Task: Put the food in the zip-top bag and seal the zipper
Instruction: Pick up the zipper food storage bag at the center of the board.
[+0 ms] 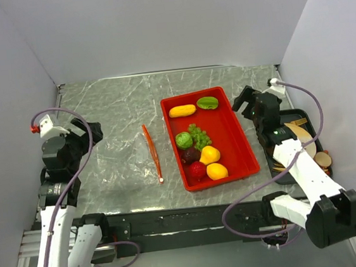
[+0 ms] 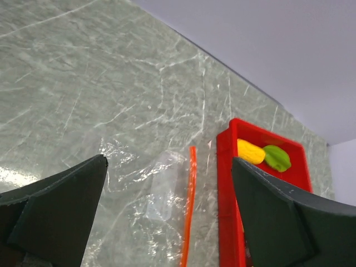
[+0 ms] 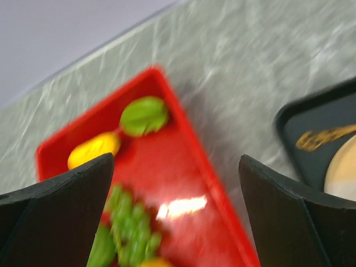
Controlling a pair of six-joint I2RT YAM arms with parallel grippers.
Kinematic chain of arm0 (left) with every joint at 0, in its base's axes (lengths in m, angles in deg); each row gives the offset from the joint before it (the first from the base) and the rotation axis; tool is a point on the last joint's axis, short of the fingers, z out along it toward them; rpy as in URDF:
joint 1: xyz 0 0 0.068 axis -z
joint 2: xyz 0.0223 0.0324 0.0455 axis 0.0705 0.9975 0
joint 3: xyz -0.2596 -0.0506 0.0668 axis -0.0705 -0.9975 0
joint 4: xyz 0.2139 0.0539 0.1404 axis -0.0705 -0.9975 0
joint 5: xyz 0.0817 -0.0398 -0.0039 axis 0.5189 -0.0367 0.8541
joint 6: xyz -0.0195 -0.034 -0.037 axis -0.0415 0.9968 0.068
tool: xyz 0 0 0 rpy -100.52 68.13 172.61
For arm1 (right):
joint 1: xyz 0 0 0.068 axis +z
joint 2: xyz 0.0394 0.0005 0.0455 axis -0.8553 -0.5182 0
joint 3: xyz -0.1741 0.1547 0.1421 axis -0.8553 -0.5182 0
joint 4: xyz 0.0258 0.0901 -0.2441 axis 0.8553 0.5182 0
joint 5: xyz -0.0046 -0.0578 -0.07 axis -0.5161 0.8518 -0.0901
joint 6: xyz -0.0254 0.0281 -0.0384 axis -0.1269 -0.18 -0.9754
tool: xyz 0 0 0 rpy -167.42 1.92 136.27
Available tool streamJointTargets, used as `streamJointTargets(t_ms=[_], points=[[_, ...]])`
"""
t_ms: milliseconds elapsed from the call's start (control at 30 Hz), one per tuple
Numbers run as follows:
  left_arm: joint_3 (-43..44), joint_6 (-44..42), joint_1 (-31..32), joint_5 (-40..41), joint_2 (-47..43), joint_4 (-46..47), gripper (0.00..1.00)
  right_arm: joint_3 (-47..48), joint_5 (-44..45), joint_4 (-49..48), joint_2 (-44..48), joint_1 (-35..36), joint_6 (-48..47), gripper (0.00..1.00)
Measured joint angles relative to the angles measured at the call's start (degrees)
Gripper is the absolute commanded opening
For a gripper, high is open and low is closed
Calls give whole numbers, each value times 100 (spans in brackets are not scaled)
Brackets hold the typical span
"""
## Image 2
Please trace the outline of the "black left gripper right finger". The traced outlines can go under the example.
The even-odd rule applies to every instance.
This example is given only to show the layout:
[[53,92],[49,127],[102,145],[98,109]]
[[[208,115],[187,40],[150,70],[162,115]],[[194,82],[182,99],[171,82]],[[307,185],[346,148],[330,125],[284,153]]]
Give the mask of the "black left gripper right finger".
[[233,158],[232,179],[255,266],[355,266],[355,206]]

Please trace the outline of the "clear zip bag orange zipper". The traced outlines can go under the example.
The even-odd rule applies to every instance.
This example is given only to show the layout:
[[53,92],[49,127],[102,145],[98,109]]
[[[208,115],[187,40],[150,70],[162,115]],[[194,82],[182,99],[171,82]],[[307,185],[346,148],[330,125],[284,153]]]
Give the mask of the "clear zip bag orange zipper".
[[187,147],[148,153],[117,139],[100,152],[108,170],[83,266],[218,266],[214,158]]

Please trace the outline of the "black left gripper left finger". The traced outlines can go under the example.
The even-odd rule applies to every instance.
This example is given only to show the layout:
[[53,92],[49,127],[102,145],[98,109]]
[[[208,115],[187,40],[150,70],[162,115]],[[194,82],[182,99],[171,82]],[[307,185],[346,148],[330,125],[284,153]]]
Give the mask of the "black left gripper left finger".
[[30,253],[53,266],[80,266],[108,168],[103,154],[1,193],[1,266]]

